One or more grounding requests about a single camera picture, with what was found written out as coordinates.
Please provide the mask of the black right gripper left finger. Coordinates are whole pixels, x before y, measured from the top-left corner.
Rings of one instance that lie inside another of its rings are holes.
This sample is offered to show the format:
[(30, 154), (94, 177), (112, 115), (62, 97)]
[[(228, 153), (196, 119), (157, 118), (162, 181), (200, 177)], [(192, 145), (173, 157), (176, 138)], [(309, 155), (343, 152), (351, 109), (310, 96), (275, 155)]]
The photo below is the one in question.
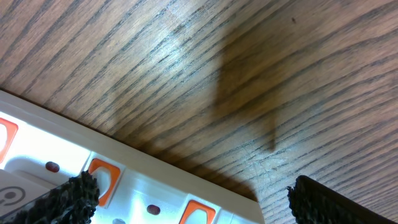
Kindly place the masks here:
[(1, 217), (4, 224), (89, 224), (99, 205), (97, 179), (83, 171)]

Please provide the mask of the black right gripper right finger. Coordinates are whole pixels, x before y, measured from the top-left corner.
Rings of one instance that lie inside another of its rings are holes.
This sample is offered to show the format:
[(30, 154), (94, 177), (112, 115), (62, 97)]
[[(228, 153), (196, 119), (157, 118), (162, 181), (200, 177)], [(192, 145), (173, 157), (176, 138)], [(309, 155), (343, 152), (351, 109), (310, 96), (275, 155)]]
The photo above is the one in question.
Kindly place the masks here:
[(287, 190), (298, 224), (397, 224), (306, 175), (298, 176)]

